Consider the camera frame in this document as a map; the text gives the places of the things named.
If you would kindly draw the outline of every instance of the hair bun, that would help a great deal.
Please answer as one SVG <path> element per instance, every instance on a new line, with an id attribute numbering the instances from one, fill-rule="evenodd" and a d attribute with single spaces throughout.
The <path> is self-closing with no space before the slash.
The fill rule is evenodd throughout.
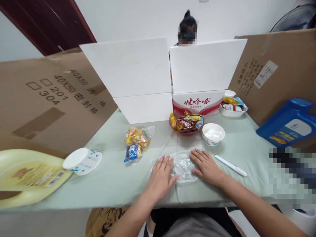
<path id="1" fill-rule="evenodd" d="M 187 10 L 187 12 L 185 13 L 184 17 L 190 16 L 190 10 Z"/>

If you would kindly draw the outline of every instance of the paper cup with blue pattern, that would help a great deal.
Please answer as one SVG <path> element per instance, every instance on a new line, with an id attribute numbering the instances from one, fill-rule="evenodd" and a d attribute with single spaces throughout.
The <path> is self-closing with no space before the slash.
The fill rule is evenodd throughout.
<path id="1" fill-rule="evenodd" d="M 224 129 L 216 123 L 207 123 L 202 129 L 202 139 L 206 145 L 215 146 L 225 137 Z"/>
<path id="2" fill-rule="evenodd" d="M 79 176 L 89 174 L 102 159 L 102 153 L 88 148 L 80 148 L 72 152 L 63 162 L 63 168 Z"/>

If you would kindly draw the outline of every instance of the red bowl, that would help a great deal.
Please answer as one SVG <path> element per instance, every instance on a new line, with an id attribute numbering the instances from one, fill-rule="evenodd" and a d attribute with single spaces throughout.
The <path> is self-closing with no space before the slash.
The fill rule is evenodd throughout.
<path id="1" fill-rule="evenodd" d="M 176 133 L 176 134 L 178 134 L 178 135 L 180 135 L 180 136 L 184 136 L 184 137 L 189 137 L 189 136 L 193 136 L 194 134 L 197 134 L 198 132 L 199 132 L 199 130 L 204 126 L 204 117 L 203 117 L 203 125 L 198 129 L 198 130 L 196 130 L 196 131 L 193 131 L 193 132 L 189 132 L 189 133 L 180 133 L 180 132 L 178 132 L 177 130 L 174 130 L 173 128 L 172 128 L 172 126 L 171 126 L 171 119 L 169 118 L 169 125 L 170 125 L 170 127 L 171 127 L 171 129 Z"/>

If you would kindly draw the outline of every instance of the light green tablecloth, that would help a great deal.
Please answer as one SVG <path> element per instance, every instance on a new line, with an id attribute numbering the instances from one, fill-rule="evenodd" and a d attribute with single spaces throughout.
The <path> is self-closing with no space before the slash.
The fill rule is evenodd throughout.
<path id="1" fill-rule="evenodd" d="M 244 114 L 240 118 L 230 118 L 218 113 L 205 116 L 205 122 L 221 125 L 226 133 L 218 145 L 205 145 L 205 149 L 242 168 L 248 177 L 240 176 L 216 160 L 218 165 L 258 196 L 269 203 L 277 203 L 269 191 L 269 148 L 273 146 L 256 134 L 258 126 L 250 116 Z M 152 125 L 156 126 L 156 133 L 143 157 L 136 164 L 124 163 L 126 144 L 123 140 L 127 130 L 131 126 Z M 1 212 L 128 206 L 145 188 L 153 158 L 199 146 L 203 144 L 201 138 L 201 133 L 192 137 L 177 136 L 168 121 L 130 125 L 117 110 L 86 145 L 103 154 L 94 171 L 85 176 L 74 174 L 57 191 L 36 204 Z M 157 207 L 232 205 L 218 188 L 199 180 L 175 185 Z"/>

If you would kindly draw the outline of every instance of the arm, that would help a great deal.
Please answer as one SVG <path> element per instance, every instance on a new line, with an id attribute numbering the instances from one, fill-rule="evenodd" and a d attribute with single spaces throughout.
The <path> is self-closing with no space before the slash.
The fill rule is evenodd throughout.
<path id="1" fill-rule="evenodd" d="M 144 225 L 147 217 L 156 203 L 160 201 L 178 179 L 174 176 L 169 179 L 173 159 L 169 156 L 161 157 L 152 168 L 148 184 L 137 201 L 111 227 L 107 233 L 110 236 L 135 237 Z"/>
<path id="2" fill-rule="evenodd" d="M 225 174 L 206 151 L 193 150 L 190 157 L 201 169 L 192 172 L 205 182 L 220 187 L 260 236 L 307 236 L 282 213 Z"/>

